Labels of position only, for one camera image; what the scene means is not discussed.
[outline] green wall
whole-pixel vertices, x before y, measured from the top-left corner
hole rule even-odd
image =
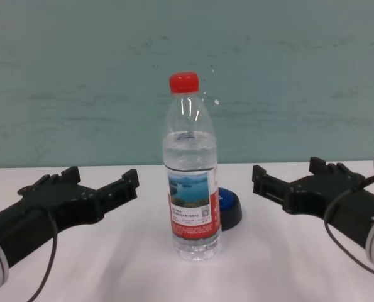
[[[220,162],[373,157],[374,0],[0,0],[0,167],[161,163],[184,70]]]

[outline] qr code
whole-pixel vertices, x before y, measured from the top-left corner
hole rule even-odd
[[[211,214],[209,207],[202,209],[202,217],[208,217]]]

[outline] blue object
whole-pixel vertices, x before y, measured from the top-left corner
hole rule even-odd
[[[225,188],[219,188],[220,221],[222,231],[234,228],[243,218],[241,204],[235,193]]]
[[[229,210],[234,205],[233,192],[222,187],[219,188],[220,212]]]

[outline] bottle label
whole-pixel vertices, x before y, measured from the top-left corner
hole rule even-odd
[[[167,173],[173,233],[185,239],[213,236],[220,228],[217,168]]]

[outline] red bottle cap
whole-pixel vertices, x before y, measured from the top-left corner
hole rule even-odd
[[[179,72],[169,78],[172,93],[189,93],[199,90],[199,78],[195,72]]]

